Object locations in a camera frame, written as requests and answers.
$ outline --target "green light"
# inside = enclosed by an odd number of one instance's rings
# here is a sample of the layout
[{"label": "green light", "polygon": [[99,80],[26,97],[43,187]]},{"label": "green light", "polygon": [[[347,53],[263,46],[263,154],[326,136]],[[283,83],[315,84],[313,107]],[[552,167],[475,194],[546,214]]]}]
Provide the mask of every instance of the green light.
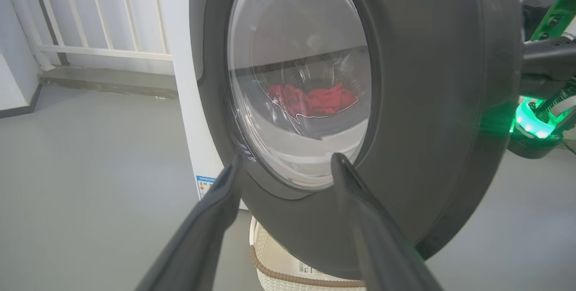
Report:
[{"label": "green light", "polygon": [[528,105],[529,102],[530,98],[526,98],[516,109],[516,122],[532,135],[545,139],[556,129],[557,119],[550,115],[549,123],[539,120]]}]

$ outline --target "white basket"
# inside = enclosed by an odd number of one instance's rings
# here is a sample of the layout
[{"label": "white basket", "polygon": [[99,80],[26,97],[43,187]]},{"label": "white basket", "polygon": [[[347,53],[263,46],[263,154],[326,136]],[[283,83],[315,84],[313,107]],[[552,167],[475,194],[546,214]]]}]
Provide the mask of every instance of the white basket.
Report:
[{"label": "white basket", "polygon": [[362,281],[319,272],[290,255],[254,217],[250,223],[250,256],[265,291],[366,291]]}]

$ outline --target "washing machine door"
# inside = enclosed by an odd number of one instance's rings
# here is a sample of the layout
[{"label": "washing machine door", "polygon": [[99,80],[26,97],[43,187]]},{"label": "washing machine door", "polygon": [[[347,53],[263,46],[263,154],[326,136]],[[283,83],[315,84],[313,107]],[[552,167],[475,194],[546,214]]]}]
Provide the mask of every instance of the washing machine door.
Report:
[{"label": "washing machine door", "polygon": [[334,152],[424,258],[459,231],[508,142],[519,0],[190,2],[214,144],[248,157],[243,200],[290,253],[360,278]]}]

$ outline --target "laundry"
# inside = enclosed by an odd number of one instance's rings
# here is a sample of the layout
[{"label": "laundry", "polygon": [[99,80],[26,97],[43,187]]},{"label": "laundry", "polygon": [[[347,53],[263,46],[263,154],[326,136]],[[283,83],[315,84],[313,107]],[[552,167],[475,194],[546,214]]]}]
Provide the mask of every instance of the laundry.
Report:
[{"label": "laundry", "polygon": [[268,96],[293,117],[298,114],[304,116],[333,115],[358,100],[352,91],[343,88],[342,83],[329,90],[316,89],[308,94],[292,85],[274,85],[268,89]]}]

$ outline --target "round glass door window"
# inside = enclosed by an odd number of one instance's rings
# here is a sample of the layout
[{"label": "round glass door window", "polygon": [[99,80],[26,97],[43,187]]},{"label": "round glass door window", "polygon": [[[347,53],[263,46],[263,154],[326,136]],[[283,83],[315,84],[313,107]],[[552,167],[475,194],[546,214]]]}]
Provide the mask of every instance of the round glass door window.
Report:
[{"label": "round glass door window", "polygon": [[321,190],[333,153],[357,158],[372,74],[352,0],[235,0],[228,66],[243,137],[278,180]]}]

